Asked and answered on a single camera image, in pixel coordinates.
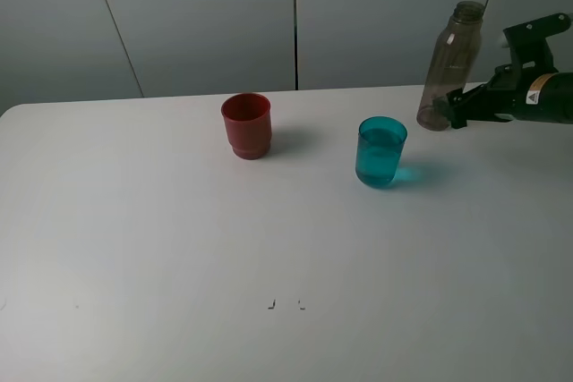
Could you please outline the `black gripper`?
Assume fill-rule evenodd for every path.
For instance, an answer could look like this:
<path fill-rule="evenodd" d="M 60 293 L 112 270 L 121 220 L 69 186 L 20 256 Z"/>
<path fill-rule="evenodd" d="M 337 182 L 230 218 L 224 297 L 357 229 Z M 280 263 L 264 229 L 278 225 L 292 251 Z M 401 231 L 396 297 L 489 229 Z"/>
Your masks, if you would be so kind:
<path fill-rule="evenodd" d="M 485 87 L 484 83 L 439 94 L 432 106 L 440 109 L 455 130 L 467 127 L 471 121 L 490 121 L 490 114 L 510 121 L 572 124 L 571 72 L 527 67 L 517 80 L 511 73 L 502 74 L 502 78 L 487 85 L 485 107 L 489 114 L 470 98 Z"/>

